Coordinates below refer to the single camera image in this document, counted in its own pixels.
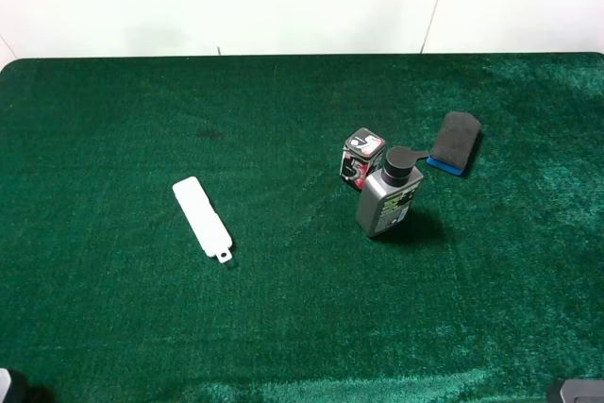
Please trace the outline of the dark object bottom right corner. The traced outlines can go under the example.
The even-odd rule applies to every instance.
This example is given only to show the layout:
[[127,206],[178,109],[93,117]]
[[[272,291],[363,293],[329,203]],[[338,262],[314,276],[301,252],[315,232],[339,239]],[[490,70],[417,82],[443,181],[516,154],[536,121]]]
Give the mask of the dark object bottom right corner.
[[546,393],[547,403],[603,403],[603,379],[556,381]]

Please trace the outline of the black blue felt eraser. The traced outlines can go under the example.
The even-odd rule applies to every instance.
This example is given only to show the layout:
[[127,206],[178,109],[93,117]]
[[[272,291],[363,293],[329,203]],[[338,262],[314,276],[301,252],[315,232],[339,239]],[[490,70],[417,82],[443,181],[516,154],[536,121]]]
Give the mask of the black blue felt eraser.
[[436,141],[428,153],[428,165],[453,176],[462,176],[472,156],[480,130],[480,121],[471,113],[448,112]]

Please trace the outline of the green velvet table cloth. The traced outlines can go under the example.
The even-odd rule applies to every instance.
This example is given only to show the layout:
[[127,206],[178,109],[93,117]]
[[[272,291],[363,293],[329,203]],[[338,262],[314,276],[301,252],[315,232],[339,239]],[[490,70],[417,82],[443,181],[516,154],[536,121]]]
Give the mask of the green velvet table cloth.
[[[481,123],[464,174],[418,160],[368,237],[344,142],[377,133],[379,170],[450,111]],[[178,205],[190,176],[226,263]],[[601,378],[602,56],[12,62],[1,363],[35,402],[541,402]]]

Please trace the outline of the grey pump bottle black cap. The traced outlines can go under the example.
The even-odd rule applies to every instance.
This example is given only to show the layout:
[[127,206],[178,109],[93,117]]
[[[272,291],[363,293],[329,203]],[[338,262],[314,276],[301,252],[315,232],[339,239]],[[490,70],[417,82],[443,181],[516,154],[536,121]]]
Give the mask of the grey pump bottle black cap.
[[368,237],[403,221],[424,179],[416,162],[427,157],[428,151],[395,146],[387,151],[382,167],[365,179],[356,219]]

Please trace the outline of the small black red printed box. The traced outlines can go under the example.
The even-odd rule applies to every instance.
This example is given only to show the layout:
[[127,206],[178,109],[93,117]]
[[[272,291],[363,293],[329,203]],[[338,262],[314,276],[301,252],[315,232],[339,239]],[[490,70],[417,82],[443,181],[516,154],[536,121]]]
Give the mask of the small black red printed box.
[[377,133],[361,127],[346,139],[343,147],[340,177],[361,191],[365,179],[381,166],[386,141]]

